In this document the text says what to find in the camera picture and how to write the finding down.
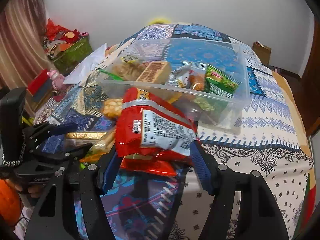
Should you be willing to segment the clear bag rice crackers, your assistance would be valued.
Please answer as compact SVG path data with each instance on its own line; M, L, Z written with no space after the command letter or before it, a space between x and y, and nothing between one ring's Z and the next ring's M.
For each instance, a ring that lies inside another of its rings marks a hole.
M123 99L107 99L103 102L101 113L106 118L116 119L120 117L123 106Z

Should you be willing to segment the red snack bag white label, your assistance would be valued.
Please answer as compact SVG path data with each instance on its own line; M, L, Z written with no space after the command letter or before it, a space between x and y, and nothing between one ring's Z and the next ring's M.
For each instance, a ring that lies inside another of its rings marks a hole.
M147 90L132 87L123 98L115 139L119 157L140 154L188 162L197 136L194 123L183 112Z

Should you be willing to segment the pink plush toy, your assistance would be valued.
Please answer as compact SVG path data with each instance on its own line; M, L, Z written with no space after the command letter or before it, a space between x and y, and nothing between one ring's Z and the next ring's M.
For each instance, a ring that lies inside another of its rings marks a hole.
M65 77L60 74L58 70L50 69L50 71L47 72L47 75L52 80L52 85L55 90L65 90L66 85L63 83Z

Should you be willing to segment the patterned blue bed quilt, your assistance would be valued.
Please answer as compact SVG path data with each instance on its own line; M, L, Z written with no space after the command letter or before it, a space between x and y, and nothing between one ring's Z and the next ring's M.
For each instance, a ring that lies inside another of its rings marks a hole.
M210 63L234 77L240 74L236 58L244 57L249 98L243 109L227 106L225 120L202 120L197 133L219 164L261 173L287 237L295 239L310 203L313 159L287 81L263 66L248 45L197 24L147 26L122 41L101 65L118 55L168 60L174 68L184 61ZM181 168L174 178L121 170L100 198L115 239L198 239L213 199L191 167Z

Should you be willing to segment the white pillow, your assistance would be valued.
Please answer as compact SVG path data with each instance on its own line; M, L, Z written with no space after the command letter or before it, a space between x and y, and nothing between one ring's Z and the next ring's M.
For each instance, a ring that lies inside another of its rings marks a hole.
M73 71L64 79L65 85L79 84L91 71L95 70L98 64L105 58L107 43L104 43L98 49L83 59Z

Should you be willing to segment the green storage crate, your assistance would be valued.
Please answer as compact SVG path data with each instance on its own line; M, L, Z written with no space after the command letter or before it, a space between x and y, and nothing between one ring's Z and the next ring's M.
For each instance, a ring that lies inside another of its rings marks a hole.
M61 74L67 75L92 52L89 36L84 36L65 51L60 52L52 62Z

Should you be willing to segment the striped pink curtain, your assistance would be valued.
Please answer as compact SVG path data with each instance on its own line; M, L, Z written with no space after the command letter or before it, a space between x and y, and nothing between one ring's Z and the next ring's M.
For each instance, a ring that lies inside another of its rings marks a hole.
M1 87L27 87L53 68L43 49L44 0L8 0L1 11Z

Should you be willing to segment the red square snack packet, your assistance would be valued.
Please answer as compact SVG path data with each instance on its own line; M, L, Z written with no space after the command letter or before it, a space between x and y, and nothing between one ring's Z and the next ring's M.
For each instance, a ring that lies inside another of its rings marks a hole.
M123 158L120 168L132 172L145 172L166 177L175 177L177 175L177 172L169 162L158 160L151 155L127 155Z

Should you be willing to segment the clear bag brown pastries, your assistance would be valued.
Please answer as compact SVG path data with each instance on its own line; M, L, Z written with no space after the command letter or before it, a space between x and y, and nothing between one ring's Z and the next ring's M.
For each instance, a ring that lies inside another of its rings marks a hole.
M125 81L136 81L145 69L146 65L142 61L131 60L116 62L111 67L111 73Z

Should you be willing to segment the tan biscuit packet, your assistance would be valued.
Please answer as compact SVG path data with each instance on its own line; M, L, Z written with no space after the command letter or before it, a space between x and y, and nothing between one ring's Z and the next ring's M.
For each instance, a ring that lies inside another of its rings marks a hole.
M167 61L154 61L136 79L136 82L156 83L164 85L171 73L171 65Z

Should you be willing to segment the green pea snack packet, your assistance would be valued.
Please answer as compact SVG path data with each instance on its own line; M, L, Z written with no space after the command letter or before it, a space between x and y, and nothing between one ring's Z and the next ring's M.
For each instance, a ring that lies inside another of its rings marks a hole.
M204 92L231 99L240 84L240 81L225 72L211 64L207 65L204 76Z

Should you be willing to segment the clear plastic storage box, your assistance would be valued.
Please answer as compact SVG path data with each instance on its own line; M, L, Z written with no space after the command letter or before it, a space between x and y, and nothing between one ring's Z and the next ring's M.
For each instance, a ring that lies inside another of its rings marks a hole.
M154 61L167 61L171 65L171 73L164 85L125 81L111 73L116 62L131 60L140 60L146 66ZM190 89L190 73L205 75L208 64L241 82L231 99ZM135 41L99 74L97 81L109 98L122 98L132 87L144 89L171 103L201 126L220 132L239 134L239 121L250 101L245 56L238 45L227 42L186 39Z

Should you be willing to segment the orange fried snack bag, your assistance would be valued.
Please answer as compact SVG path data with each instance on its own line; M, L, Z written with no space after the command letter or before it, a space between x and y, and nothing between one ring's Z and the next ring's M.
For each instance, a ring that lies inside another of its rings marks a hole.
M190 89L203 91L204 90L204 74L191 72L189 75Z

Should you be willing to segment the cardboard box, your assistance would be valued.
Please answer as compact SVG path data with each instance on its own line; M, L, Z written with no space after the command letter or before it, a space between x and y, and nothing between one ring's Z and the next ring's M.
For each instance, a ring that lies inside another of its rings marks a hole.
M259 57L263 65L265 66L269 65L270 58L271 58L271 51L272 51L270 47L263 45L259 41L255 41L252 44L252 50Z

